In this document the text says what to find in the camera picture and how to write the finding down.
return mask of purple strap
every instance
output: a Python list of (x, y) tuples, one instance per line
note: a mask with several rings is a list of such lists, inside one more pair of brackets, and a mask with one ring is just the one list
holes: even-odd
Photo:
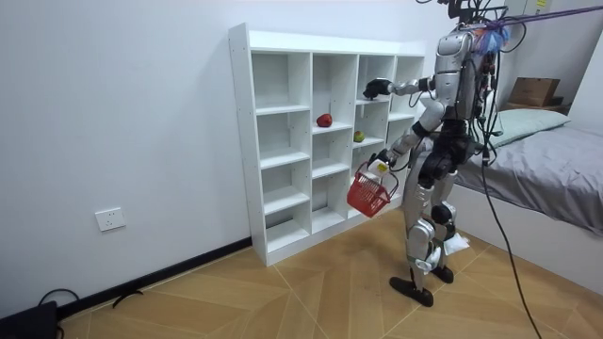
[(495, 20), (495, 21), (486, 23), (486, 29), (499, 30), (500, 28), (502, 28), (506, 25), (525, 24), (525, 23), (543, 21), (543, 20), (548, 20), (548, 19), (561, 18), (564, 16), (588, 13), (588, 12), (601, 10), (601, 9), (603, 9), (603, 6), (593, 6), (593, 7), (589, 7), (589, 8), (561, 10), (561, 11), (551, 12), (551, 13), (547, 13), (547, 14), (527, 15), (527, 16), (522, 16), (520, 18), (511, 19), (511, 20), (507, 20), (507, 19), (503, 18), (501, 20)]

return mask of white cubby shelf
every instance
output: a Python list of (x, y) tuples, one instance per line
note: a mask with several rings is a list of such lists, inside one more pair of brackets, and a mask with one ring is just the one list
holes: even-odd
[[(362, 93), (377, 77), (420, 77), (425, 43), (263, 32), (246, 24), (230, 30), (229, 42), (253, 247), (272, 265), (367, 220), (346, 201), (353, 175), (413, 124), (420, 105)], [(323, 114), (331, 115), (331, 126), (317, 125)], [(356, 131), (365, 134), (362, 142), (353, 141)], [(383, 211), (401, 203), (406, 172), (398, 177), (399, 193)]]

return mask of herringbone floor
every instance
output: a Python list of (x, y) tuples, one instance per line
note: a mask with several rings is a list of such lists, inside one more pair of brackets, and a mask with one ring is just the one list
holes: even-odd
[[(432, 308), (392, 290), (408, 279), (402, 214), (393, 211), (272, 267), (253, 250), (63, 322), (74, 339), (535, 338), (506, 252), (471, 237), (455, 282), (433, 276)], [(545, 338), (603, 338), (603, 297), (517, 260)]]

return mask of humanoid robot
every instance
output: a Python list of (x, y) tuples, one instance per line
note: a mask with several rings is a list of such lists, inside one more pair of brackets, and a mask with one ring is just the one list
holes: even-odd
[[(425, 288), (425, 275), (433, 273), (444, 283), (452, 283), (447, 267), (445, 242), (455, 234), (456, 209), (448, 201), (457, 167), (474, 154), (477, 142), (467, 133), (468, 125), (483, 112), (489, 86), (496, 86), (496, 54), (473, 53), (477, 36), (470, 30), (456, 29), (437, 46), (435, 73), (431, 77), (394, 84), (375, 79), (367, 84), (364, 95), (412, 95), (429, 92), (432, 100), (423, 100), (426, 110), (418, 121), (389, 149), (374, 154), (390, 168), (396, 159), (409, 153), (424, 137), (442, 125), (430, 151), (413, 156), (412, 168), (404, 188), (402, 208), (406, 221), (406, 257), (411, 280), (394, 277), (391, 286), (421, 304), (433, 306), (433, 295)], [(426, 211), (431, 203), (431, 210)]]

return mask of robot leg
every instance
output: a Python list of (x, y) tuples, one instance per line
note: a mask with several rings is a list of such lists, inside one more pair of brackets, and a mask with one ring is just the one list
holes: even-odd
[(431, 307), (433, 295), (425, 288), (425, 276), (437, 267), (440, 249), (432, 243), (435, 227), (422, 217), (434, 191), (433, 186), (425, 187), (418, 183), (418, 175), (427, 156), (428, 153), (420, 154), (411, 169), (402, 203), (406, 222), (406, 258), (411, 269), (411, 280), (393, 277), (389, 283), (404, 296)]
[(456, 208), (447, 202), (457, 176), (457, 170), (449, 173), (443, 180), (435, 183), (432, 194), (432, 220), (435, 222), (435, 244), (441, 249), (438, 267), (432, 273), (444, 283), (454, 282), (454, 272), (447, 267), (448, 255), (444, 242), (456, 234)]

